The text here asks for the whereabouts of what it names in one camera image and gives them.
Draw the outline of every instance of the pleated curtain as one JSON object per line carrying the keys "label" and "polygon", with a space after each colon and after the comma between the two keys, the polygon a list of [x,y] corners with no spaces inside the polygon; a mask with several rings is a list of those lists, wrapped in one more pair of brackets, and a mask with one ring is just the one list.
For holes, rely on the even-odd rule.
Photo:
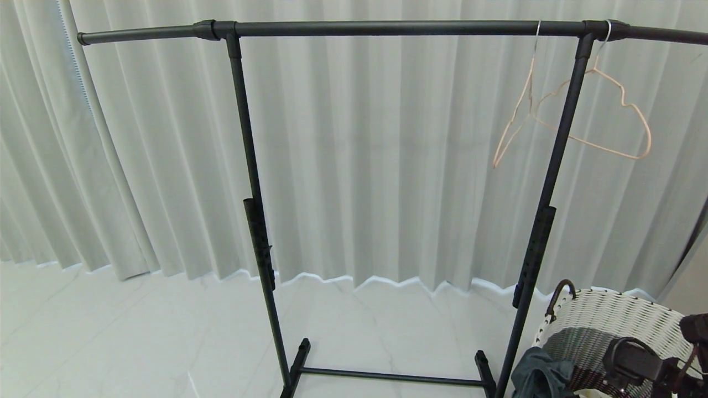
{"label": "pleated curtain", "polygon": [[[705,30],[699,1],[2,1],[2,251],[116,275],[256,275],[251,196],[225,43],[81,47],[93,32],[237,21],[615,18]],[[243,38],[280,279],[518,279],[554,132],[492,156],[533,37]],[[573,38],[540,38],[536,99],[569,78]],[[599,43],[595,45],[596,54]],[[600,68],[647,116],[632,161],[570,141],[539,279],[658,295],[708,197],[706,49],[608,43]],[[562,96],[539,115],[557,124]],[[521,107],[525,112],[527,103]],[[617,87],[588,75],[571,134],[641,153]]]}

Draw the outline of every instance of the clothes rack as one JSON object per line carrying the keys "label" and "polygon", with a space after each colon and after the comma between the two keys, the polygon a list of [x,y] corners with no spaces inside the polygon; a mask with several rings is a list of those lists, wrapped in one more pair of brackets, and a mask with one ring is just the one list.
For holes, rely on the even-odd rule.
{"label": "clothes rack", "polygon": [[631,26],[628,23],[610,20],[612,30],[608,35],[607,21],[543,21],[538,35],[577,38],[575,64],[571,72],[565,104],[561,114],[553,151],[543,183],[536,217],[529,237],[519,281],[514,292],[512,306],[517,309],[513,328],[499,375],[494,381],[489,362],[482,350],[477,351],[475,362],[479,369],[480,380],[461,380],[443,377],[424,377],[414,375],[395,375],[390,373],[358,372],[310,368],[305,366],[310,342],[303,339],[292,365],[288,367],[285,347],[282,341],[278,312],[275,308],[275,272],[270,260],[270,244],[266,230],[266,219],[261,199],[261,185],[258,179],[256,150],[253,145],[253,132],[249,105],[246,98],[244,69],[241,63],[240,40],[247,37],[277,36],[411,36],[411,35],[525,35],[537,34],[538,21],[324,21],[324,22],[256,22],[206,20],[192,25],[169,26],[160,28],[141,28],[112,30],[97,33],[78,33],[77,40],[82,45],[103,42],[124,42],[133,40],[151,40],[167,38],[200,38],[205,40],[225,40],[231,61],[236,102],[239,109],[241,133],[246,151],[246,165],[251,183],[252,198],[245,199],[244,207],[249,222],[251,241],[256,254],[258,274],[268,310],[270,328],[273,332],[275,350],[282,375],[281,398],[293,397],[297,383],[303,374],[362,377],[369,379],[398,380],[409,382],[437,383],[484,388],[487,398],[502,398],[509,381],[516,357],[521,333],[526,321],[536,279],[542,265],[546,244],[556,208],[550,205],[563,153],[573,122],[573,115],[578,105],[585,70],[595,40],[614,41],[623,39],[657,40],[663,42],[681,42],[708,45],[708,33],[687,30],[648,28]]}

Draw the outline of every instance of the white curtain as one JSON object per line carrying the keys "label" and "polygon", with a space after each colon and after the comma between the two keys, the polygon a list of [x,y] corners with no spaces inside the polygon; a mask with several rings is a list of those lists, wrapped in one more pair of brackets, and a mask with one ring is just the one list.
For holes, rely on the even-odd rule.
{"label": "white curtain", "polygon": [[[696,1],[39,4],[2,4],[4,19],[15,18],[2,35],[13,42],[3,46],[3,83],[13,88],[2,100],[4,252],[90,269],[111,263],[119,278],[256,274],[236,101],[223,42],[81,47],[77,29],[211,18],[616,18],[704,30],[708,16],[708,4]],[[50,15],[51,5],[61,12]],[[57,16],[69,44],[47,36]],[[528,124],[497,169],[491,157],[533,45],[528,37],[242,39],[281,279],[305,271],[357,283],[418,276],[431,288],[444,280],[466,288],[472,278],[515,283],[554,134]],[[569,78],[575,46],[572,38],[539,40],[534,97]],[[638,40],[605,46],[600,67],[647,115],[653,150],[631,161],[569,142],[541,290],[561,278],[652,295],[666,285],[708,195],[705,51]],[[639,153],[641,124],[619,98],[588,76],[571,133]],[[556,124],[562,102],[546,101],[541,116]]]}

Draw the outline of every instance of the black basket handle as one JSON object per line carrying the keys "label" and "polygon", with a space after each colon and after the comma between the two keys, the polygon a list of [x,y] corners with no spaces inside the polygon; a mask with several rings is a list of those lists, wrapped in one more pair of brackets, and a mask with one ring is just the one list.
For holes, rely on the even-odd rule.
{"label": "black basket handle", "polygon": [[551,321],[549,323],[553,323],[556,320],[556,315],[553,312],[553,307],[556,306],[556,301],[558,301],[558,296],[560,296],[561,292],[563,291],[563,288],[568,286],[571,289],[571,294],[573,295],[573,300],[576,299],[576,291],[575,291],[575,285],[569,280],[569,279],[563,279],[560,282],[558,282],[558,286],[556,286],[556,290],[553,292],[553,296],[551,297],[551,302],[548,304],[548,308],[546,309],[546,316],[551,316]]}

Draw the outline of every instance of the floor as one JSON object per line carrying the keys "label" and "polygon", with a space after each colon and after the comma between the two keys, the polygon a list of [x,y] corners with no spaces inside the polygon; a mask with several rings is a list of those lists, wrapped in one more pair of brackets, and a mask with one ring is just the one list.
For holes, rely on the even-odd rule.
{"label": "floor", "polygon": [[[279,397],[282,383],[260,282],[143,275],[110,268],[2,264],[2,397]],[[288,360],[307,365],[478,378],[482,348],[498,377],[513,323],[511,289],[475,280],[469,293],[415,280],[312,275],[275,296]],[[547,298],[537,295],[522,350]],[[481,389],[306,375],[296,397],[484,397]]]}

